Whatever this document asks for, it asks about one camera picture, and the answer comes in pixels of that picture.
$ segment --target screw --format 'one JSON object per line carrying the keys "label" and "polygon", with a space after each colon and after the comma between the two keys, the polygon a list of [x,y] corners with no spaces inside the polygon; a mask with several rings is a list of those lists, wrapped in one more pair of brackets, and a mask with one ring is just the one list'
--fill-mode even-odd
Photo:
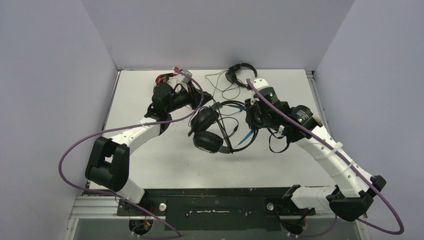
{"label": "screw", "polygon": [[268,209],[269,211],[274,210],[274,203],[270,202],[266,205],[266,209]]}
{"label": "screw", "polygon": [[165,211],[167,209],[167,205],[165,203],[161,203],[159,204],[159,210],[161,210],[162,212]]}

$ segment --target white table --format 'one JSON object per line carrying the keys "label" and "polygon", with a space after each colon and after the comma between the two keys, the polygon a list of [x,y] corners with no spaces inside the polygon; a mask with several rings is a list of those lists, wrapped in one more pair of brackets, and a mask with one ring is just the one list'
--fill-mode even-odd
{"label": "white table", "polygon": [[[207,74],[221,70],[191,70],[204,91],[212,93],[214,87],[205,79]],[[155,79],[159,74],[171,70],[123,70],[120,73],[114,97],[111,102],[105,129],[132,125],[146,113],[151,103]],[[274,87],[278,98],[287,101],[291,107],[308,106],[318,114],[314,96],[303,69],[258,70],[258,76],[264,78]],[[252,78],[251,70],[237,73],[239,79]],[[209,77],[214,84],[217,75]],[[224,74],[218,81],[218,88],[229,86]],[[237,95],[234,89],[225,93],[227,98]],[[250,97],[250,91],[241,89],[236,100],[243,102]],[[224,101],[221,92],[215,92],[216,101]],[[191,110],[181,108],[173,112],[172,118],[187,115]],[[224,107],[222,113],[232,113],[234,108]],[[239,120],[238,131],[231,137],[236,145],[249,131],[245,122],[246,113],[233,115]],[[232,130],[233,119],[226,119],[225,125]],[[302,186],[326,186],[335,182],[305,151],[296,144],[280,154],[268,149],[269,133],[266,129],[259,131],[256,141],[246,150],[234,154],[210,154],[193,145],[193,136],[188,137],[188,119],[173,123],[160,136],[157,136],[136,150],[130,157],[130,178],[145,189],[172,188],[259,188]],[[210,131],[219,133],[217,125]],[[105,134],[110,137],[117,134]],[[284,148],[285,140],[272,140],[275,150]],[[104,189],[91,183],[91,189]]]}

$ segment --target gray floor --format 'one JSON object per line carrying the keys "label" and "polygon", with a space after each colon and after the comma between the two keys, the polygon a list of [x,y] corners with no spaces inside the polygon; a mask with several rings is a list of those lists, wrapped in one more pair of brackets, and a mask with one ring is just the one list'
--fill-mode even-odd
{"label": "gray floor", "polygon": [[[332,218],[307,219],[308,229],[303,233],[314,234],[325,231],[333,222]],[[127,219],[80,219],[75,233],[75,240],[134,240],[130,237]],[[287,239],[284,231],[250,229],[245,231],[181,231],[182,240],[282,240]],[[162,224],[154,224],[146,236],[171,236],[172,231],[164,231]],[[355,222],[337,220],[336,227],[324,236],[308,238],[309,240],[360,240]]]}

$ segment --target headphones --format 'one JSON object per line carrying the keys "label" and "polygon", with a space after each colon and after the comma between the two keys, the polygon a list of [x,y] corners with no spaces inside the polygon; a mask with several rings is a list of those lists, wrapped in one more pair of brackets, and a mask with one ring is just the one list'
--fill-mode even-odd
{"label": "headphones", "polygon": [[[231,104],[244,108],[244,105],[240,101],[228,100],[222,103],[216,102],[212,106],[202,108],[197,115],[193,117],[190,121],[191,130],[188,135],[190,136],[194,133],[193,143],[196,148],[212,154],[217,152],[230,154],[233,153],[234,150],[237,152],[237,149],[232,148],[230,139],[219,121],[220,114],[218,110],[225,105]],[[218,123],[223,138],[213,132],[206,131],[215,122]]]}
{"label": "headphones", "polygon": [[239,87],[246,88],[246,85],[243,82],[239,81],[236,76],[236,72],[240,70],[242,67],[252,70],[254,73],[254,77],[255,78],[258,77],[258,72],[256,71],[256,69],[249,63],[244,63],[244,62],[238,63],[234,66],[230,66],[225,73],[225,77],[228,80],[228,82],[230,82],[231,84],[237,84],[237,86]]}

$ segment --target metal frame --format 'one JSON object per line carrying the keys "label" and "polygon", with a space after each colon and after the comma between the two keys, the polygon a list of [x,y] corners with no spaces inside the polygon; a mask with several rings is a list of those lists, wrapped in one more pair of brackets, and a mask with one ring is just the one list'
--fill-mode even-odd
{"label": "metal frame", "polygon": [[[118,82],[121,76],[122,70],[118,70],[116,81],[114,84],[114,88],[112,91],[112,95],[110,97],[109,107],[105,116],[105,120],[103,122],[103,128],[106,126],[109,114],[111,111],[112,103],[114,100],[115,92],[118,87]],[[324,113],[323,106],[321,104],[318,91],[315,85],[315,79],[313,75],[313,71],[305,71],[307,79],[309,81],[309,86],[312,90],[312,95],[315,99],[315,104],[317,105],[317,109],[319,111],[319,115],[322,119],[323,124],[327,128],[328,131],[330,131],[330,128],[328,126],[328,121]],[[64,234],[64,240],[72,240],[74,239],[75,233],[77,231],[77,226],[79,219],[148,219],[153,220],[154,218],[152,216],[118,216],[118,206],[122,207],[118,203],[118,199],[112,196],[98,196],[98,195],[83,195],[83,196],[77,196],[75,198],[72,211],[69,216],[68,224],[66,226],[65,234]],[[297,219],[299,216],[279,216],[280,219]],[[308,216],[308,218],[333,218],[334,213],[329,210],[325,209],[317,209],[315,215]],[[370,240],[371,236],[369,233],[368,226],[364,223],[361,223],[359,221],[356,221],[356,226],[360,235],[360,238],[362,240]]]}

